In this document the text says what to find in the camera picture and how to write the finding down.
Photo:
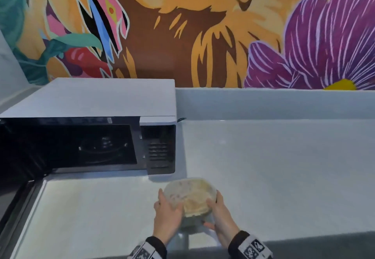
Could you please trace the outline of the person's left hand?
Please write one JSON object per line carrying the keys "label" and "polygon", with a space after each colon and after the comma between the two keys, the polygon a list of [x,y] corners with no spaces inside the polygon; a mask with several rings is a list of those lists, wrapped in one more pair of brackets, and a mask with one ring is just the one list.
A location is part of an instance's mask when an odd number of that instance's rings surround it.
{"label": "person's left hand", "polygon": [[174,207],[165,197],[165,206],[159,206],[158,201],[156,201],[153,207],[156,215],[152,235],[167,246],[180,228],[184,215],[183,203]]}

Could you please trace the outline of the person's right hand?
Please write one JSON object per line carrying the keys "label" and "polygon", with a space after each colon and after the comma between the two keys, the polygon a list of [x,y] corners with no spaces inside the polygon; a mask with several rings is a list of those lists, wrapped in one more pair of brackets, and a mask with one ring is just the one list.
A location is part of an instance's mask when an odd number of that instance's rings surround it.
{"label": "person's right hand", "polygon": [[215,201],[207,199],[206,202],[212,210],[212,217],[215,224],[215,230],[213,231],[216,233],[221,245],[224,248],[228,248],[234,236],[240,232],[240,228],[233,220],[219,190],[217,190]]}

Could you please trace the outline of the glass microwave turntable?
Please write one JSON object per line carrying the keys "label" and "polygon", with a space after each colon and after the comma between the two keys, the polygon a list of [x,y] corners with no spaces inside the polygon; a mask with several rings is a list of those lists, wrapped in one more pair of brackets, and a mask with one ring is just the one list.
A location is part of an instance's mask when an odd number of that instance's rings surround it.
{"label": "glass microwave turntable", "polygon": [[113,137],[84,139],[78,147],[80,162],[87,165],[117,163],[123,158],[129,142]]}

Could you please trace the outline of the white black microwave oven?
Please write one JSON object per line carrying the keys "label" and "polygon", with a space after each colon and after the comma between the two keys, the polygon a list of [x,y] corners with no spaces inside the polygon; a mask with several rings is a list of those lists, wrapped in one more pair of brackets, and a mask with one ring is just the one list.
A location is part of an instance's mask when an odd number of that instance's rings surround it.
{"label": "white black microwave oven", "polygon": [[[173,79],[57,78],[0,113],[0,148],[33,178],[52,173],[176,170]],[[110,136],[129,147],[117,163],[87,165],[78,147]]]}

